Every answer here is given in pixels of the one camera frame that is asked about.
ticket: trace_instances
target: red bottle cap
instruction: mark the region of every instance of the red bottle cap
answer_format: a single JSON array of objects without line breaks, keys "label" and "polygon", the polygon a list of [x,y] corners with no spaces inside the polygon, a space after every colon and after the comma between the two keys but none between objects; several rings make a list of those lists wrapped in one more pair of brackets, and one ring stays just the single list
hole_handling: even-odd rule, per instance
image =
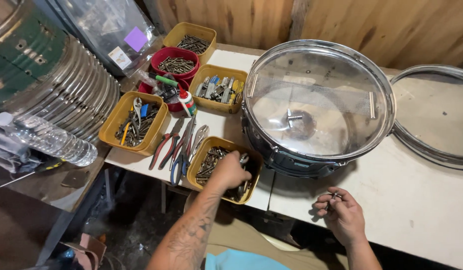
[{"label": "red bottle cap", "polygon": [[181,87],[180,84],[178,84],[178,87],[180,88],[180,98],[186,99],[188,97],[188,93]]}]

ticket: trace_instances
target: green marker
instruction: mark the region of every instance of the green marker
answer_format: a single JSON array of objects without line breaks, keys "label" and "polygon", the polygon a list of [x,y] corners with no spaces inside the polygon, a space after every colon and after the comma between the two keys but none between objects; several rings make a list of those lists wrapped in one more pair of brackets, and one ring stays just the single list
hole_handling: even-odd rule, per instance
[{"label": "green marker", "polygon": [[178,87],[178,82],[175,82],[175,81],[173,81],[173,80],[167,79],[167,78],[162,77],[162,76],[160,76],[160,75],[157,75],[157,74],[155,74],[155,73],[153,73],[153,72],[150,72],[150,73],[148,74],[148,76],[149,76],[150,78],[155,79],[155,80],[157,80],[157,81],[160,81],[160,82],[162,82],[162,83],[164,83],[164,84],[168,84],[168,85],[171,85],[171,86],[174,86],[174,87]]}]

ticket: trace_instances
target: yellow tray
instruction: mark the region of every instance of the yellow tray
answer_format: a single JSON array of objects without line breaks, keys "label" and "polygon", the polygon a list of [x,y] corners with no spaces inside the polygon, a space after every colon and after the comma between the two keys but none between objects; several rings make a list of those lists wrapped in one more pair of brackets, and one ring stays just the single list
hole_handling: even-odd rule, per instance
[{"label": "yellow tray", "polygon": [[256,183],[258,183],[258,178],[260,177],[261,168],[263,167],[263,157],[261,156],[260,153],[254,150],[234,144],[233,142],[230,142],[223,138],[219,138],[215,136],[207,137],[203,140],[203,143],[200,145],[200,148],[198,149],[198,151],[196,151],[196,155],[194,156],[192,163],[190,164],[190,167],[186,174],[187,179],[193,186],[199,189],[203,189],[203,186],[196,182],[196,174],[198,173],[198,170],[201,167],[201,163],[206,158],[206,154],[208,153],[208,151],[212,147],[218,147],[218,146],[221,146],[229,151],[238,150],[240,154],[248,153],[248,155],[250,156],[250,160],[246,163],[246,168],[247,168],[247,171],[249,171],[252,174],[251,187],[245,191],[245,194],[243,195],[243,197],[241,198],[239,202],[222,197],[223,200],[227,200],[234,204],[244,204],[247,201],[249,201],[250,198],[252,197],[253,190],[255,190]]},{"label": "yellow tray", "polygon": [[[133,100],[135,97],[140,97],[143,101],[143,104],[156,101],[159,109],[155,119],[153,120],[153,123],[150,126],[150,129],[148,129],[148,132],[143,139],[143,142],[137,146],[129,147],[126,145],[120,145],[120,140],[115,138],[115,132],[118,131],[120,125],[123,124],[123,122],[125,122],[125,120],[128,118],[128,111],[133,106]],[[113,111],[111,111],[110,116],[100,129],[98,137],[100,140],[111,146],[135,152],[144,156],[151,156],[160,143],[163,134],[166,132],[170,121],[171,115],[168,112],[168,106],[165,102],[163,102],[161,97],[140,92],[128,92],[120,98],[120,101],[118,101],[116,107],[113,109]]]},{"label": "yellow tray", "polygon": [[176,47],[181,40],[183,40],[185,35],[195,36],[211,43],[204,53],[198,54],[200,64],[206,64],[216,50],[216,31],[189,22],[181,22],[175,25],[168,33],[167,37],[163,40],[163,45],[167,47]]},{"label": "yellow tray", "polygon": [[[235,81],[238,80],[240,82],[245,83],[246,78],[248,77],[248,73],[242,70],[224,68],[214,65],[203,65],[201,66],[198,71],[196,72],[195,77],[193,78],[192,84],[190,85],[190,93],[193,95],[196,91],[196,88],[200,83],[203,83],[206,77],[213,77],[218,75],[220,79],[223,77],[231,78],[235,76]],[[241,101],[243,100],[243,94],[239,95],[236,104],[224,104],[220,102],[216,102],[213,100],[208,100],[202,97],[193,96],[193,100],[195,101],[197,106],[209,108],[213,110],[217,110],[223,113],[229,114],[236,114],[240,111]]]}]

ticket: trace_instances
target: glue bottle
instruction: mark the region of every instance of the glue bottle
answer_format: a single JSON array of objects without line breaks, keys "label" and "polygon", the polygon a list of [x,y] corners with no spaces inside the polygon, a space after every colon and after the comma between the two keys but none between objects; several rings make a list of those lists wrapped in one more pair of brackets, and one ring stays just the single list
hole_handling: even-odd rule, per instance
[{"label": "glue bottle", "polygon": [[185,109],[186,114],[192,117],[198,111],[193,101],[192,94],[188,91],[185,91],[185,89],[183,89],[180,84],[178,84],[178,87],[180,88],[180,95],[178,97],[178,100],[180,101],[181,105]]}]

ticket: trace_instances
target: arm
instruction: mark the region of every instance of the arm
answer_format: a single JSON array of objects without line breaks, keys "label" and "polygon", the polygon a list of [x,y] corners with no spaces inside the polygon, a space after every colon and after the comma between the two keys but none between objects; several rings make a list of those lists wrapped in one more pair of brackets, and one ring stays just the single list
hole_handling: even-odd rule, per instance
[{"label": "arm", "polygon": [[[325,217],[328,228],[346,248],[350,270],[381,270],[365,236],[365,218],[361,206],[344,189],[330,187],[328,191],[338,191],[339,197],[331,199],[331,194],[321,195],[314,206],[319,209],[317,214]],[[328,204],[334,211],[324,209]]]},{"label": "arm", "polygon": [[252,177],[239,160],[240,153],[235,151],[219,161],[203,191],[156,248],[147,270],[198,269],[221,197]]}]

